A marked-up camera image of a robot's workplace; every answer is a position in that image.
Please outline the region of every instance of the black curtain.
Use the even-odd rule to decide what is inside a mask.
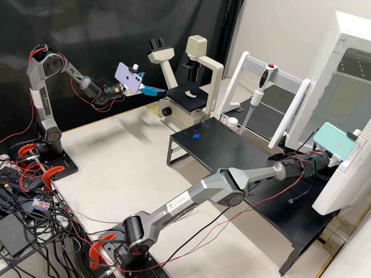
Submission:
[[[149,62],[148,40],[163,37],[175,50],[170,64],[182,84],[187,61],[185,48],[191,35],[208,40],[207,55],[225,64],[242,0],[2,0],[0,30],[0,140],[20,132],[31,119],[28,55],[38,44],[47,43],[61,51],[82,74],[107,84],[119,62],[139,65],[143,83],[166,88],[159,65]],[[199,85],[210,81],[211,73],[201,69]],[[115,103],[108,113],[98,113],[78,99],[66,74],[47,80],[54,118],[62,131],[121,113],[156,98],[143,94]],[[3,153],[10,145],[30,138],[34,125],[23,135],[0,144]]]

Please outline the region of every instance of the label sticker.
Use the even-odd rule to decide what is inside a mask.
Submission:
[[[49,97],[48,97],[45,87],[42,87],[40,89],[40,96],[43,102],[45,116],[49,116],[51,114],[51,110],[50,110],[50,105],[49,105]]]
[[[214,99],[213,102],[211,103],[211,111],[214,111],[215,104],[216,104],[216,99]]]
[[[40,96],[39,91],[34,91],[30,88],[30,92],[32,95],[32,101],[34,103],[34,106],[37,109],[41,109],[43,107],[43,102],[41,101],[41,96]]]
[[[174,216],[192,203],[188,191],[183,192],[166,204],[169,213]]]

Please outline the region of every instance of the mint green smartphone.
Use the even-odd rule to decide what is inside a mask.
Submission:
[[[314,135],[313,140],[332,154],[337,154],[344,161],[356,142],[336,126],[326,122]]]

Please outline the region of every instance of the white table surface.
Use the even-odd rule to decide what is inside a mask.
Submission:
[[[171,133],[144,107],[65,132],[63,148],[79,171],[54,186],[72,210],[97,220],[121,222],[139,210],[152,212],[191,186],[166,165]],[[203,203],[192,216],[166,227],[151,254],[165,261],[218,214],[211,203]],[[76,216],[89,233],[114,226]],[[164,269],[170,277],[279,277],[278,267],[231,223],[214,242]]]

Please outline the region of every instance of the microscope stage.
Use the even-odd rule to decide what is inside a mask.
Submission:
[[[190,91],[190,94],[196,97],[187,96],[186,91]],[[206,107],[208,100],[208,93],[194,85],[171,88],[167,96],[189,112]]]

